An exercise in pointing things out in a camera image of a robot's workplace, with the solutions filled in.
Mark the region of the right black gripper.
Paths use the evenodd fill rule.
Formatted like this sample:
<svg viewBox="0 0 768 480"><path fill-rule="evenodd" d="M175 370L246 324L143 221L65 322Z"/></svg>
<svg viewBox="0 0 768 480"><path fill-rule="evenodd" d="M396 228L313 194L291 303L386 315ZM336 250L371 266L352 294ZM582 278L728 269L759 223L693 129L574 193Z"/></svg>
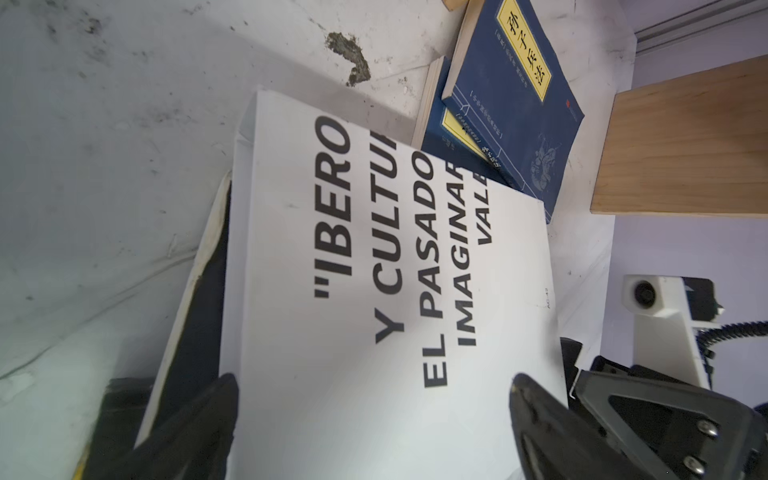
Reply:
<svg viewBox="0 0 768 480"><path fill-rule="evenodd" d="M576 360L580 342L560 340L568 405L613 451L655 479L764 479L767 410L639 365Z"/></svg>

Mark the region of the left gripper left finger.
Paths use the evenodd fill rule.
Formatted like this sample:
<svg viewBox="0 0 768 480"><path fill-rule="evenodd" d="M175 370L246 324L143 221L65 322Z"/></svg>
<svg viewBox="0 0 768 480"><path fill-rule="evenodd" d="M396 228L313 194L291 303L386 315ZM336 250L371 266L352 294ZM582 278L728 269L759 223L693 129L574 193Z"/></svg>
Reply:
<svg viewBox="0 0 768 480"><path fill-rule="evenodd" d="M231 373L211 383L143 443L103 473L105 479L224 479L238 418Z"/></svg>

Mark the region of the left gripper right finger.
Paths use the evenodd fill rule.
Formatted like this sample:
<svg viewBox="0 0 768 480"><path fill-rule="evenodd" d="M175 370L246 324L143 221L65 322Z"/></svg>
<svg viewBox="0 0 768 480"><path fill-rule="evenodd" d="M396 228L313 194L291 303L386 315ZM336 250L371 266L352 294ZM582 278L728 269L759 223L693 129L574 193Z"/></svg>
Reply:
<svg viewBox="0 0 768 480"><path fill-rule="evenodd" d="M646 479L530 376L513 379L509 411L526 479Z"/></svg>

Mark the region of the white book with black lettering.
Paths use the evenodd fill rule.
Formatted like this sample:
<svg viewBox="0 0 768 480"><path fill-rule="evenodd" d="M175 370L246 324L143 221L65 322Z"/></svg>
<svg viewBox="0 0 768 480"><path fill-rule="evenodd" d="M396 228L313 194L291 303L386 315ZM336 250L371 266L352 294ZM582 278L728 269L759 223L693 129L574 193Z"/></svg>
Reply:
<svg viewBox="0 0 768 480"><path fill-rule="evenodd" d="M517 374L565 396L540 201L281 93L235 138L234 479L509 479Z"/></svg>

